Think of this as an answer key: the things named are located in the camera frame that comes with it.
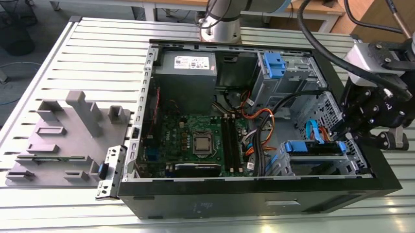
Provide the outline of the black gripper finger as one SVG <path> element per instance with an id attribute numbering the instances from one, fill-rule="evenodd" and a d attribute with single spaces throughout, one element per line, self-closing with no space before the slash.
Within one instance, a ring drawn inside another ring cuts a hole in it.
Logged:
<path id="1" fill-rule="evenodd" d="M 370 120 L 379 113 L 377 87 L 359 86 L 347 79 L 341 99 L 341 120 L 333 127 L 335 133 L 369 130 Z"/>
<path id="2" fill-rule="evenodd" d="M 374 128 L 375 126 L 370 123 L 349 125 L 346 127 L 346 138 L 366 145 L 381 145 L 381 143 L 383 143 L 383 138 L 381 135 L 374 135 L 371 133 Z"/>

